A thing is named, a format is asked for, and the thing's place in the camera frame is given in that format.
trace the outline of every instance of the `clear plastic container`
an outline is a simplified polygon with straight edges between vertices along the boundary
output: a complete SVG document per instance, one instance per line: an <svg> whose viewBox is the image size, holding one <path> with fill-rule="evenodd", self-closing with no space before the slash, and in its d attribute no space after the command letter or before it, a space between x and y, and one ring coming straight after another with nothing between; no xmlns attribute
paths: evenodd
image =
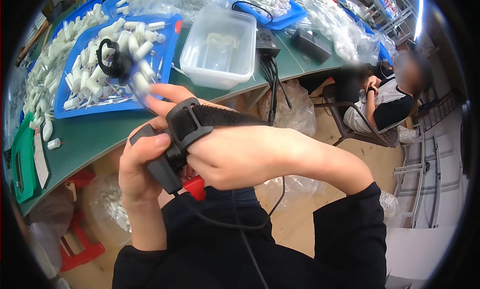
<svg viewBox="0 0 480 289"><path fill-rule="evenodd" d="M195 85L230 90L254 73L255 35L253 16L203 8L183 46L180 67Z"/></svg>

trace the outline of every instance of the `wooden floor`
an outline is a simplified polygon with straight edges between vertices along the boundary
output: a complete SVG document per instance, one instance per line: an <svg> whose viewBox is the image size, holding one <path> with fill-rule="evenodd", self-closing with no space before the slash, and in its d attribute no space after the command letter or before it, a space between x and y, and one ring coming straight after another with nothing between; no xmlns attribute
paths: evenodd
<svg viewBox="0 0 480 289"><path fill-rule="evenodd" d="M238 98L237 109L242 110L244 100ZM258 115L255 108L251 114ZM313 136L315 139L333 144L339 137L339 131L331 116L324 108L315 109L317 118L317 131ZM360 142L353 139L346 139L340 143L339 148L355 154L362 159L371 169L373 177L382 190L393 193L396 182L392 177L395 167L402 166L403 152L401 148L385 148L374 144ZM97 174L113 173L118 170L118 159L122 148L106 155L93 163ZM257 197L262 206L269 210L268 194L263 190L257 190ZM314 222L312 212L316 209L345 197L345 194L336 188L325 184L317 190L313 196L300 198L290 202L285 209L274 212L272 215L273 231L275 241L283 246L298 250L304 254L314 256ZM111 223L108 226L100 227L89 210L90 193L88 188L79 192L78 207L83 208L86 214L84 228L88 231L92 240L99 240L105 246L105 253L87 264L81 265L68 272L61 273L73 289L81 288L109 288L113 276L113 266L121 249L119 244L126 239L125 232Z"/></svg>

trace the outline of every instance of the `wicker chair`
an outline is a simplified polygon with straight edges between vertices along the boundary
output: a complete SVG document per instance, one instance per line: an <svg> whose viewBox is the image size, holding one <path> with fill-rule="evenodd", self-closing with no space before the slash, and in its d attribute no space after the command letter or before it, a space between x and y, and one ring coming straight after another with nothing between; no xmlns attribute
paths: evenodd
<svg viewBox="0 0 480 289"><path fill-rule="evenodd" d="M397 130L397 128L392 128L383 133L379 133L371 126L367 118L365 118L363 113L355 104L351 102L337 102L335 98L335 89L335 84L325 86L325 88L323 88L323 97L326 100L326 103L314 105L315 107L328 106L330 112L332 113L336 126L338 127L340 135L342 136L337 142L335 142L335 144L333 144L333 146L339 145L347 138L353 138L384 147L396 147L399 144L399 131ZM356 131L349 128L345 123L343 123L343 119L339 113L339 106L352 106L353 108L355 108L355 110L362 117L363 121L367 124L371 132Z"/></svg>

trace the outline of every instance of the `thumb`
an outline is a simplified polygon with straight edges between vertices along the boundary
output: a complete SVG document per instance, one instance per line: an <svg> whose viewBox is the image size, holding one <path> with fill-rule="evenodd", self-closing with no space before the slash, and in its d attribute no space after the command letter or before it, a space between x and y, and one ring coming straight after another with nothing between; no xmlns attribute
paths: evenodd
<svg viewBox="0 0 480 289"><path fill-rule="evenodd" d="M154 160L163 154L170 143L170 136L166 133L152 137L141 137L122 155L120 165L124 168L138 169L147 161Z"/></svg>

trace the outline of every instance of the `green tray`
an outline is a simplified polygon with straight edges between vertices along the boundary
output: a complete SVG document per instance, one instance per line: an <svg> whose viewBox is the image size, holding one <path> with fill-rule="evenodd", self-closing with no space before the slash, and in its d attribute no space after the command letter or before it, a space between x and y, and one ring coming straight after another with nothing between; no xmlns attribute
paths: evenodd
<svg viewBox="0 0 480 289"><path fill-rule="evenodd" d="M33 135L35 131L29 128L32 120L32 113L29 113L23 119L11 148L13 186L18 203L32 197L34 190L37 188L33 160Z"/></svg>

